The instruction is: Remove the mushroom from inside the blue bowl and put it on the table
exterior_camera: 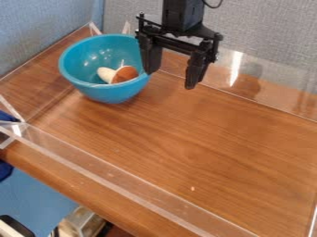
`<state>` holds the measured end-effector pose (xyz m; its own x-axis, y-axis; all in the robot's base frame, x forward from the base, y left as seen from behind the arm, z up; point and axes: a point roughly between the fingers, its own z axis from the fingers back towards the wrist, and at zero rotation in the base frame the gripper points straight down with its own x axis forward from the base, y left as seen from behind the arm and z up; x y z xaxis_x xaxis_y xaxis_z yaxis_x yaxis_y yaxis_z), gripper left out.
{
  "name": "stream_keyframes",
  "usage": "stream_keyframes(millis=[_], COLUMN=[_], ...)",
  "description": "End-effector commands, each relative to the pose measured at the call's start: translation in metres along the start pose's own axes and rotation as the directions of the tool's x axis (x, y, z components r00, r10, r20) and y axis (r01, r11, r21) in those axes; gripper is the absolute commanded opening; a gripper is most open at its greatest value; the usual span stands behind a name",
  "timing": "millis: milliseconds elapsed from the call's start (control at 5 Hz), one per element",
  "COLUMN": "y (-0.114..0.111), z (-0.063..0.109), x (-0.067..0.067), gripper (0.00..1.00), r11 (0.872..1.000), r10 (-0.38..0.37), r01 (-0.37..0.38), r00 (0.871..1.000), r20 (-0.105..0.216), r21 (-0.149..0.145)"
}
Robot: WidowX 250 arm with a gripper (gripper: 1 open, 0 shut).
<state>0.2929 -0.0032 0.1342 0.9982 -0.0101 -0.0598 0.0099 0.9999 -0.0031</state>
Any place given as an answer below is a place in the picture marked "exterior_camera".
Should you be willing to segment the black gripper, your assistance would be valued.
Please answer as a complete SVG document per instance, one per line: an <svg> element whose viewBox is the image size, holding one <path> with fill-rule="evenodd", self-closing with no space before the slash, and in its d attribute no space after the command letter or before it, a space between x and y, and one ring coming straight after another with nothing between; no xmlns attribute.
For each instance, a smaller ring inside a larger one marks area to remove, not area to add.
<svg viewBox="0 0 317 237"><path fill-rule="evenodd" d="M159 70L162 49L191 55L186 69L184 88L192 89L203 80L208 62L216 60L223 35L203 25L206 0L162 0L160 16L139 13L136 38L141 52L141 66L151 74Z"/></svg>

